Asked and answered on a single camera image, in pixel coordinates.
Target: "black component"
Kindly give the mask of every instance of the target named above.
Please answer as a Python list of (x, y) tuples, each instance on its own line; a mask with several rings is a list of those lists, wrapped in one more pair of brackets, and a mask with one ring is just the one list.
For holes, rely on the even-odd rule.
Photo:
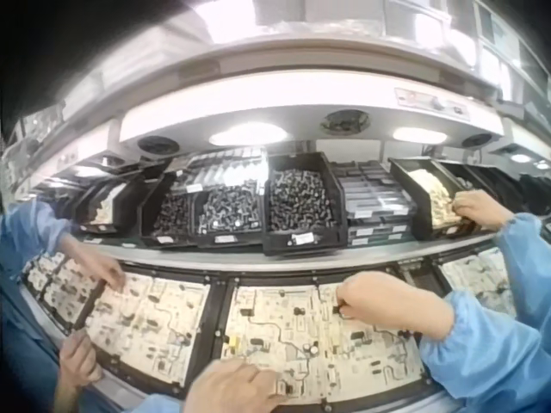
[(241, 310), (239, 310), (239, 313), (243, 317), (254, 317), (255, 316), (255, 311), (252, 308), (242, 308)]
[(350, 340), (362, 340), (365, 337), (365, 331), (354, 331), (350, 334)]

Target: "sticker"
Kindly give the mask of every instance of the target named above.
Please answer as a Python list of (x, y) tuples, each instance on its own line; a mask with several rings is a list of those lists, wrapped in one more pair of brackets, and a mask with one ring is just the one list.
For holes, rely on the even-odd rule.
[(354, 218), (361, 219), (361, 218), (371, 218), (373, 217), (373, 211), (356, 211), (354, 213)]
[(311, 232), (300, 235), (293, 235), (293, 240), (295, 245), (304, 245), (305, 243), (313, 243), (314, 237)]
[(373, 228), (362, 228), (356, 232), (357, 237), (366, 237), (367, 235), (373, 235)]
[(362, 238), (362, 239), (353, 239), (352, 245), (367, 245), (369, 243), (368, 238)]
[(203, 190), (203, 186), (200, 183), (194, 183), (193, 185), (188, 185), (186, 187), (186, 191), (188, 194), (193, 194), (194, 192), (201, 192)]
[(172, 239), (172, 237), (157, 237), (157, 240), (160, 243), (174, 243), (174, 239)]
[(214, 238), (214, 243), (236, 243), (237, 241), (234, 235), (219, 235)]

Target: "worker's hand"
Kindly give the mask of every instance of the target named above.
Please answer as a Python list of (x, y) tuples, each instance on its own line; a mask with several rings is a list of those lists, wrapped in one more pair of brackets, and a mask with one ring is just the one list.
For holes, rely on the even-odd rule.
[(191, 386), (183, 413), (270, 413), (286, 399), (273, 394), (278, 378), (240, 359), (213, 361)]
[(115, 291), (122, 291), (126, 276), (115, 259), (105, 256), (94, 247), (79, 242), (71, 235), (61, 238), (60, 249), (75, 260), (89, 277), (105, 280)]
[(418, 331), (442, 340), (454, 325), (454, 310), (434, 293), (378, 271), (356, 274), (337, 289), (341, 314), (392, 330)]
[(59, 364), (61, 385), (82, 388), (102, 378), (96, 351), (84, 330), (76, 331), (65, 339), (59, 352)]
[(494, 231), (499, 231), (514, 216), (485, 191), (480, 190), (457, 193), (454, 210), (458, 215)]

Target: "ceiling light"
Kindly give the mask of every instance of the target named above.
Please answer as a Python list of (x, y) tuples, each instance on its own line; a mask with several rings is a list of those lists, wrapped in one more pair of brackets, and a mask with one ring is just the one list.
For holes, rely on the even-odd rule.
[(221, 133), (216, 133), (208, 141), (217, 146), (267, 145), (281, 142), (287, 136), (287, 132), (276, 125), (250, 122), (231, 127)]
[(425, 145), (440, 145), (448, 138), (445, 133), (420, 127), (401, 127), (396, 129), (393, 136), (396, 140)]
[(532, 160), (531, 157), (524, 155), (522, 153), (518, 153), (516, 155), (511, 156), (511, 161), (517, 162), (517, 163), (528, 163)]

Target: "black plastic tray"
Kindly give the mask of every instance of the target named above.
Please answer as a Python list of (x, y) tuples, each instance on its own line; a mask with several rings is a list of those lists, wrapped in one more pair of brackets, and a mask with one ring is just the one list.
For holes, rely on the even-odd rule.
[[(304, 231), (269, 231), (269, 188), (274, 171), (312, 170), (320, 172), (324, 180), (325, 191), (331, 200), (331, 212), (337, 225), (332, 228), (316, 228)], [(344, 204), (343, 188), (333, 175), (322, 152), (281, 155), (269, 158), (269, 180), (266, 183), (263, 203), (263, 251), (266, 256), (287, 256), (309, 254), (344, 248), (347, 244), (348, 222)]]
[(475, 228), (472, 221), (463, 220), (458, 224), (434, 228), (432, 224), (432, 205), (429, 194), (409, 176), (414, 170), (427, 170), (448, 190), (451, 199), (464, 190), (463, 186), (444, 167), (429, 158), (389, 159), (390, 171), (394, 178), (415, 200), (418, 210), (412, 220), (412, 234), (416, 239), (427, 240), (440, 237), (459, 237), (471, 234)]

